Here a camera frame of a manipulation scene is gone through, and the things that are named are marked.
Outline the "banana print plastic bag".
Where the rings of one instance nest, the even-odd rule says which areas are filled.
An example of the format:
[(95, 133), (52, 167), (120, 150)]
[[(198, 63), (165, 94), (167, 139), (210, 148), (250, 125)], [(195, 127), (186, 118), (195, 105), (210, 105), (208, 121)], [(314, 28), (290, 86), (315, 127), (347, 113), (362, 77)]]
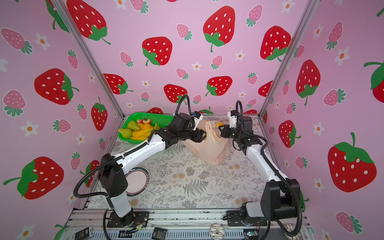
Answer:
[(201, 143), (195, 143), (192, 140), (185, 140), (182, 143), (196, 157), (209, 165), (218, 166), (224, 163), (231, 152), (229, 140), (222, 138), (219, 129), (210, 121), (200, 122), (197, 129), (206, 132), (206, 138)]

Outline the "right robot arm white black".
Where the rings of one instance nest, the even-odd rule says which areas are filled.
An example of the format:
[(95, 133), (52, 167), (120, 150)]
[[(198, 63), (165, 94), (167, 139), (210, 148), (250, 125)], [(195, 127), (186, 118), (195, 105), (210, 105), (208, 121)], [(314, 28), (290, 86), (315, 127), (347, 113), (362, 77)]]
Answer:
[(254, 219), (265, 219), (281, 225), (283, 219), (296, 218), (296, 226), (300, 227), (303, 223), (300, 184), (295, 179), (289, 179), (267, 156), (265, 150), (269, 142), (253, 133), (252, 118), (238, 117), (235, 111), (228, 112), (228, 117), (229, 124), (219, 127), (221, 137), (238, 144), (266, 184), (259, 201), (242, 205), (242, 221), (249, 224)]

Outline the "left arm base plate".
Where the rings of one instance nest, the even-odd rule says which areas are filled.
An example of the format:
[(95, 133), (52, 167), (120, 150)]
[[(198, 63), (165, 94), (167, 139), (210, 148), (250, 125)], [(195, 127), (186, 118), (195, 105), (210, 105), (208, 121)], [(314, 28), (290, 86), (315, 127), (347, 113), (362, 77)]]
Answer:
[(136, 228), (146, 227), (148, 224), (150, 212), (137, 212), (129, 213), (123, 218), (120, 218), (115, 212), (111, 212), (107, 218), (108, 228)]

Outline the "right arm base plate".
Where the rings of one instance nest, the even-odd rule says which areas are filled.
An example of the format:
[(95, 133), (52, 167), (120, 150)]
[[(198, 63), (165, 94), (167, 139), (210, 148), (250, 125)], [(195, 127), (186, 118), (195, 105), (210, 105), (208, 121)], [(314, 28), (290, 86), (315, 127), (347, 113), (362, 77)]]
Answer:
[(246, 213), (240, 210), (227, 211), (222, 217), (223, 221), (226, 221), (230, 227), (264, 227), (268, 225), (268, 222), (264, 218), (249, 217)]

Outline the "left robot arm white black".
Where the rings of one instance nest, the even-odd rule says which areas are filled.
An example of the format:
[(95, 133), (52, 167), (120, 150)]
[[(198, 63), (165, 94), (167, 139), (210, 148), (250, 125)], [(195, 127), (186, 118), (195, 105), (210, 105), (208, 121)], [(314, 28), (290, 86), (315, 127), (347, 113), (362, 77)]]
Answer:
[(153, 130), (150, 137), (139, 145), (122, 154), (115, 156), (106, 154), (102, 157), (99, 181), (106, 190), (107, 201), (119, 217), (122, 226), (129, 226), (135, 221), (135, 213), (126, 193), (129, 185), (126, 175), (144, 160), (179, 141), (202, 142), (206, 133), (198, 129), (198, 124), (202, 120), (203, 115), (199, 112), (194, 112), (192, 115), (176, 114), (169, 125)]

